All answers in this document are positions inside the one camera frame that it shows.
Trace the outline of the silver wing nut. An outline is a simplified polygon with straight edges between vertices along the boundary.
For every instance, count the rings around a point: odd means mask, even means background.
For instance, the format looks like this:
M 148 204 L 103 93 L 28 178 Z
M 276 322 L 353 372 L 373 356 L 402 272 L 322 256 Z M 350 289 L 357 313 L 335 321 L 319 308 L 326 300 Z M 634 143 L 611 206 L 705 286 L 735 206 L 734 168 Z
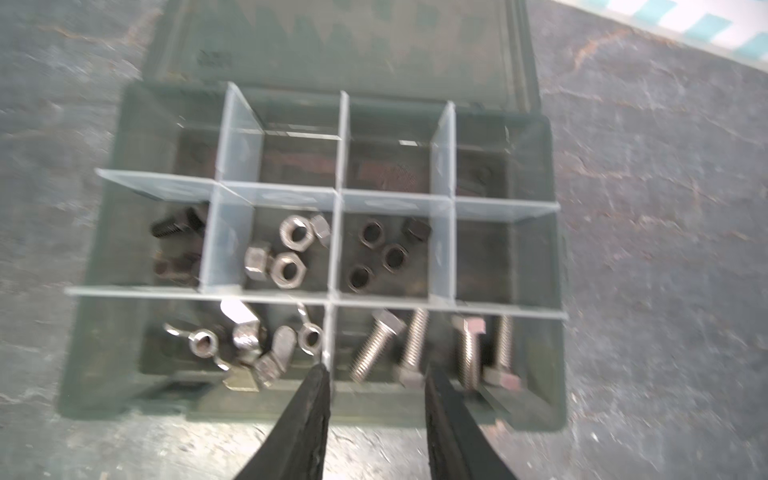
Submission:
M 270 387 L 288 370 L 297 346 L 297 333 L 289 326 L 276 329 L 271 349 L 253 364 L 253 373 L 257 383 Z
M 263 353 L 263 330 L 260 317 L 243 301 L 224 299 L 221 312 L 234 323 L 232 342 L 241 363 L 252 366 Z
M 324 338 L 323 329 L 311 320 L 307 307 L 303 303 L 297 304 L 297 311 L 302 323 L 297 334 L 298 346 L 315 363 L 320 363 Z
M 185 339 L 190 352 L 195 357 L 213 361 L 224 372 L 232 370 L 232 366 L 220 356 L 219 338 L 213 331 L 208 329 L 183 330 L 169 323 L 165 323 L 163 329 L 176 338 Z

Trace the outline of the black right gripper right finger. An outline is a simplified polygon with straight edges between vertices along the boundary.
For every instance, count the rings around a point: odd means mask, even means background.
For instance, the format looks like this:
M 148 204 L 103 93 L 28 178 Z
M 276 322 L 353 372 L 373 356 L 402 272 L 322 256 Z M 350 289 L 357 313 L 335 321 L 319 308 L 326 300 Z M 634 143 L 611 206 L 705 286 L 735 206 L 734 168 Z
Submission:
M 513 479 L 439 365 L 429 366 L 424 387 L 431 477 Z

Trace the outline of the black flange bolt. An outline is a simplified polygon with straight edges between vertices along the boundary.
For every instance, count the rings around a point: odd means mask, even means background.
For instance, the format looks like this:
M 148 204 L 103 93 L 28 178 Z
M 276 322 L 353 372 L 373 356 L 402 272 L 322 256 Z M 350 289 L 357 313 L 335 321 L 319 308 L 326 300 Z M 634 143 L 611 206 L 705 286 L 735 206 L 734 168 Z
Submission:
M 164 238 L 178 233 L 202 235 L 208 210 L 207 205 L 182 208 L 171 216 L 154 222 L 150 227 L 150 233 L 155 238 Z

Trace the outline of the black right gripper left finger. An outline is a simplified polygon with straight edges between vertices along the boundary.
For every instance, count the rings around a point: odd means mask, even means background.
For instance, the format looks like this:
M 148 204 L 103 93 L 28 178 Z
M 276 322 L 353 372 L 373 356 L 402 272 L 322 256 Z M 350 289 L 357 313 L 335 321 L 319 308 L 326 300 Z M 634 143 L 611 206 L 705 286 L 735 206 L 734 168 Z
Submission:
M 317 364 L 309 370 L 264 443 L 236 477 L 322 478 L 330 400 L 330 374 L 323 364 Z

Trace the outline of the black hex nut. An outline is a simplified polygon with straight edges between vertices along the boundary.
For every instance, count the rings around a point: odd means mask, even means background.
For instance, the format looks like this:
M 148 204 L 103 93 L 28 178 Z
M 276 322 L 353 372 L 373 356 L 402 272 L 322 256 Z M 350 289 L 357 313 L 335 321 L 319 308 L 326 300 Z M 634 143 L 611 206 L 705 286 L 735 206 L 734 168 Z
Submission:
M 403 245 L 391 243 L 383 248 L 381 262 L 388 272 L 397 273 L 404 268 L 408 256 L 408 251 Z
M 380 248 L 385 241 L 385 229 L 383 224 L 374 218 L 368 218 L 362 225 L 358 238 L 360 243 L 370 249 Z

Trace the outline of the small black nut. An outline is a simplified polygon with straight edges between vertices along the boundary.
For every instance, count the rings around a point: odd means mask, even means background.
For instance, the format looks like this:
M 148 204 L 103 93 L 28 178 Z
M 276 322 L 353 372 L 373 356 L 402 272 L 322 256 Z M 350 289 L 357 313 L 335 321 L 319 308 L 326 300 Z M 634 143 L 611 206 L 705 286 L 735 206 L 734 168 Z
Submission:
M 409 243 L 421 244 L 429 241 L 432 228 L 427 220 L 410 217 L 404 221 L 401 231 Z

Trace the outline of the silver hex nut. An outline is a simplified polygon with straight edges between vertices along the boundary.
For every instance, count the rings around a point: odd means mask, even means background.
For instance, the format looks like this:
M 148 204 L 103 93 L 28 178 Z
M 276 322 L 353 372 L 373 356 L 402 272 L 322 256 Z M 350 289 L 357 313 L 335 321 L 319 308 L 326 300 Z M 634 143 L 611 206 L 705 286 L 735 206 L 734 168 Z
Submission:
M 265 281 L 273 261 L 272 245 L 269 242 L 258 241 L 250 244 L 244 254 L 244 269 L 248 279 Z
M 270 276 L 276 286 L 283 290 L 299 288 L 306 276 L 307 267 L 295 252 L 280 253 L 275 256 Z
M 324 215 L 318 214 L 310 218 L 310 224 L 312 226 L 316 239 L 325 248 L 329 248 L 331 244 L 331 226 Z
M 299 215 L 290 215 L 280 224 L 279 235 L 282 244 L 289 250 L 306 251 L 315 240 L 314 227 L 310 220 Z

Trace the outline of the silver hex bolt short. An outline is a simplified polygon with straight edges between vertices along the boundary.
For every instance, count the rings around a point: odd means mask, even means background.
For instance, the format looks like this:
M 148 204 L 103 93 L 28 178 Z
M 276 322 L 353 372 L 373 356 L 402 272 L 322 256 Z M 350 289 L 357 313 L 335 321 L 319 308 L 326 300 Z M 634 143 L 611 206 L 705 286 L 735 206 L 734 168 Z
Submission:
M 401 360 L 393 368 L 394 379 L 406 388 L 423 386 L 424 374 L 420 365 L 428 324 L 429 312 L 426 309 L 416 309 L 409 324 Z

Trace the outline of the dark hex bolt large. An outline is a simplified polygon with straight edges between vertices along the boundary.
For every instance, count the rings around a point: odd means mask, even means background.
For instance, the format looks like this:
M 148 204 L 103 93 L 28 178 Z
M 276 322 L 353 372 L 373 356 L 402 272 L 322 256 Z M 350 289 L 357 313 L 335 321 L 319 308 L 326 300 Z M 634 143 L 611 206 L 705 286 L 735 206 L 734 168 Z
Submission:
M 508 391 L 522 388 L 520 377 L 514 372 L 514 320 L 501 315 L 496 320 L 494 330 L 493 361 L 485 366 L 482 378 L 485 384 Z

